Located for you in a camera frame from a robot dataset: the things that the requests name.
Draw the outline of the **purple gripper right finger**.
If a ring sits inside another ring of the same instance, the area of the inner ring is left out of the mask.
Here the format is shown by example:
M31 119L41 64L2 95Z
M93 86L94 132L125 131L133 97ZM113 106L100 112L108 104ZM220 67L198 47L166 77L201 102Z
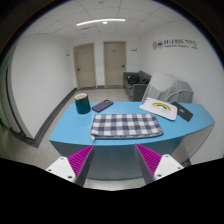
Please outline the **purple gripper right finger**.
M183 169L183 166L169 154L160 155L139 144L135 145L134 155L146 184Z

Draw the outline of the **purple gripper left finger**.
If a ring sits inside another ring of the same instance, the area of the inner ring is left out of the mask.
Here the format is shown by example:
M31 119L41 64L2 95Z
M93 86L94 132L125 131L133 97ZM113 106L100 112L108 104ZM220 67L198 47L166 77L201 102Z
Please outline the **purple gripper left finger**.
M69 157L59 157L46 171L83 187L94 156L91 145Z

